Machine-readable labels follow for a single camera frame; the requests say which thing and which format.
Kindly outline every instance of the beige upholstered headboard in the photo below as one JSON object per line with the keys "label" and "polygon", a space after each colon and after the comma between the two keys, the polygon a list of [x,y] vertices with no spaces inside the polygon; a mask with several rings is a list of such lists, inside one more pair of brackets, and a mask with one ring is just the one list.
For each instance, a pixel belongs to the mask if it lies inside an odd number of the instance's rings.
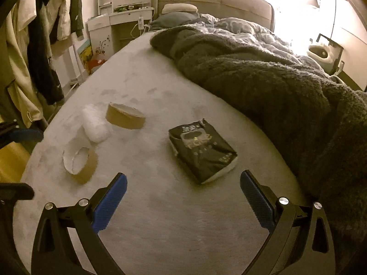
{"label": "beige upholstered headboard", "polygon": [[274,31],[274,9],[265,0],[151,0],[155,17],[165,4],[189,3],[195,5],[199,13],[209,13],[217,18],[238,17],[258,23]]}

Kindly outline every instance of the lampshade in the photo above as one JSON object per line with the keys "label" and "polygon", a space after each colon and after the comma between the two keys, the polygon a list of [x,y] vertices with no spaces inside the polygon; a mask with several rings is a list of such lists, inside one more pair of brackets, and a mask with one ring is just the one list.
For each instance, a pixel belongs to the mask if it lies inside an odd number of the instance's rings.
{"label": "lampshade", "polygon": [[320,8],[319,2],[317,0],[308,0],[308,5],[311,5],[313,8]]}

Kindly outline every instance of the fuzzy white mattress cover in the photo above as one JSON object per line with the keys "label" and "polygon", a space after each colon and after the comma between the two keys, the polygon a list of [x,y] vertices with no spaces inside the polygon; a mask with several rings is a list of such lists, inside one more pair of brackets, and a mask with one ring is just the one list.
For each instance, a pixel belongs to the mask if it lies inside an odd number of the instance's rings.
{"label": "fuzzy white mattress cover", "polygon": [[[173,62],[155,51],[143,34],[108,60],[65,103],[36,145],[22,181],[35,197],[14,211],[14,240],[31,270],[34,236],[47,202],[58,207],[90,198],[122,172],[128,190],[106,230],[99,236],[120,268],[146,275],[241,274],[268,232],[260,227],[240,188],[249,169],[277,196],[306,205],[300,187],[266,135],[220,98],[185,79]],[[85,137],[81,109],[109,102],[135,107],[146,115],[141,130],[111,126],[95,145],[98,165],[79,185],[62,162],[66,144]],[[197,185],[177,163],[168,130],[205,118],[237,151],[237,166],[218,180]],[[74,229],[70,230],[82,266],[92,272]]]}

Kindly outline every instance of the tape roll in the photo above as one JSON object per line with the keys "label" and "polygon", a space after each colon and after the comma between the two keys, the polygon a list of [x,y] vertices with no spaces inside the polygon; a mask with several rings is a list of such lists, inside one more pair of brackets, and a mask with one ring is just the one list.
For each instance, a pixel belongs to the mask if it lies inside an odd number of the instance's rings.
{"label": "tape roll", "polygon": [[118,103],[108,105],[106,120],[126,129],[141,129],[145,123],[144,114],[136,108]]}
{"label": "tape roll", "polygon": [[97,154],[87,140],[71,140],[65,147],[62,158],[65,169],[80,184],[87,183],[97,168]]}

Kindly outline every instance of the silver screw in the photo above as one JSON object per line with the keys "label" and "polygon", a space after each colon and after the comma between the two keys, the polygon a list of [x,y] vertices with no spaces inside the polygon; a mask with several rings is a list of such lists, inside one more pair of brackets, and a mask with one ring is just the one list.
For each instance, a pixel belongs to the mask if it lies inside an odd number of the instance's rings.
{"label": "silver screw", "polygon": [[47,204],[45,205],[45,209],[46,209],[46,210],[51,210],[53,207],[54,207],[54,204],[53,204],[53,203],[47,203]]}
{"label": "silver screw", "polygon": [[89,203],[89,201],[86,199],[86,198],[83,198],[81,199],[78,204],[81,206],[81,207],[85,207],[87,204]]}
{"label": "silver screw", "polygon": [[287,198],[280,198],[279,199],[279,202],[282,204],[282,205],[287,205],[289,203],[289,200]]}
{"label": "silver screw", "polygon": [[318,202],[314,203],[313,205],[318,210],[320,210],[322,208],[322,205],[320,203],[318,203]]}

